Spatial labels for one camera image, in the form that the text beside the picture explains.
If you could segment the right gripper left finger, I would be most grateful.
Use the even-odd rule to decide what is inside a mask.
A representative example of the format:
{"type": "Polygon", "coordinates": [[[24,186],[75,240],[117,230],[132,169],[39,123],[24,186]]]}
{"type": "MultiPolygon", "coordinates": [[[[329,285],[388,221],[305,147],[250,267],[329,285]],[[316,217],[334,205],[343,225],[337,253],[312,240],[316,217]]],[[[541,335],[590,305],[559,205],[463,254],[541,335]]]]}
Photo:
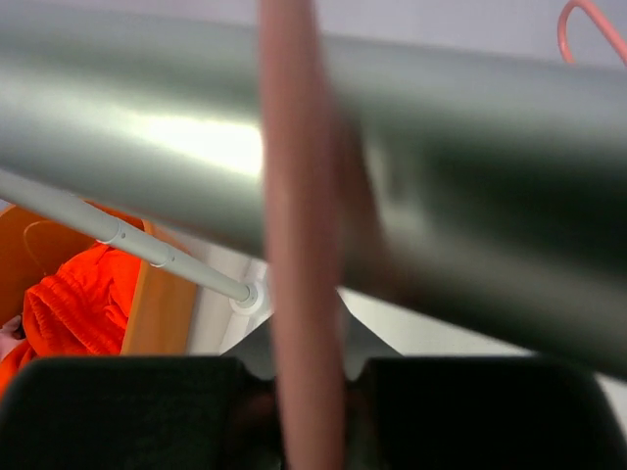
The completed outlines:
{"type": "Polygon", "coordinates": [[[1,403],[5,469],[280,469],[269,329],[223,355],[38,359],[1,403]]]}

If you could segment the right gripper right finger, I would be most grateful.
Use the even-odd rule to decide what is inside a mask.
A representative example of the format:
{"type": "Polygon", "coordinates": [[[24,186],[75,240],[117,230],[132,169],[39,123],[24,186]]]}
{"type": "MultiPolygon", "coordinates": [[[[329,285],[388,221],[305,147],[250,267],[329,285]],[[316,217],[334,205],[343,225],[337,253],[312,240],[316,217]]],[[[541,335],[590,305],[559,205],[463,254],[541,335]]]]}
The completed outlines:
{"type": "Polygon", "coordinates": [[[347,307],[351,469],[622,469],[626,442],[588,370],[410,320],[355,294],[347,307]]]}

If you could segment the orange shorts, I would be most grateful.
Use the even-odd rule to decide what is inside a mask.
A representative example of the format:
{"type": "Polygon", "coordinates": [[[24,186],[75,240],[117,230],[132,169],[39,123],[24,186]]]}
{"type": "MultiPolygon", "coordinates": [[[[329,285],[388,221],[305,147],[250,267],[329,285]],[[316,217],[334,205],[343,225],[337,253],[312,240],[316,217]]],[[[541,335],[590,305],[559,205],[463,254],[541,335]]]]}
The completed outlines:
{"type": "Polygon", "coordinates": [[[95,244],[26,290],[24,340],[1,360],[1,389],[38,358],[120,354],[140,264],[95,244]]]}

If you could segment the pink patterned shorts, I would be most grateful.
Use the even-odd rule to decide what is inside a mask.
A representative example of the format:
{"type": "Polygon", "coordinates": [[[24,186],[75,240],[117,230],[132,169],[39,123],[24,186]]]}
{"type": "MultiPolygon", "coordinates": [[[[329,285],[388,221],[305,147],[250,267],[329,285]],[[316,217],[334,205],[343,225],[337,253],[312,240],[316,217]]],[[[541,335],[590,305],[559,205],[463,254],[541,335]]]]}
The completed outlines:
{"type": "Polygon", "coordinates": [[[0,360],[3,360],[23,340],[23,317],[19,314],[14,316],[1,326],[0,360]]]}

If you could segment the pink hanger of orange shorts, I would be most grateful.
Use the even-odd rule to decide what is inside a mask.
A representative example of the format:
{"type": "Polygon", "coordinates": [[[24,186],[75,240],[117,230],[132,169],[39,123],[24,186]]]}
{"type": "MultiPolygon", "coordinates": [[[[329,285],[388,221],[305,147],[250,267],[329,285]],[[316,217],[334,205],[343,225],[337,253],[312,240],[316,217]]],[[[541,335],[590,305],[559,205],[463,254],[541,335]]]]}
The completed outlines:
{"type": "Polygon", "coordinates": [[[259,53],[265,253],[286,460],[292,469],[341,469],[339,175],[353,168],[358,140],[327,79],[314,2],[261,2],[259,53]]]}

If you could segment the pink hanger of patterned shorts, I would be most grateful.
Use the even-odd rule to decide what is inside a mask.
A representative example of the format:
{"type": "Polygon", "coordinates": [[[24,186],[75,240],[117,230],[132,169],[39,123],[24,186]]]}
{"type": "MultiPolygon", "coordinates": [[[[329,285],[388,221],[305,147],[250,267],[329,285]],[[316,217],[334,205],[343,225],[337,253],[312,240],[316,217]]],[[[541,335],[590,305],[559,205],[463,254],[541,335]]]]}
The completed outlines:
{"type": "Polygon", "coordinates": [[[568,64],[626,67],[626,36],[596,1],[566,1],[557,17],[556,43],[568,64]]]}

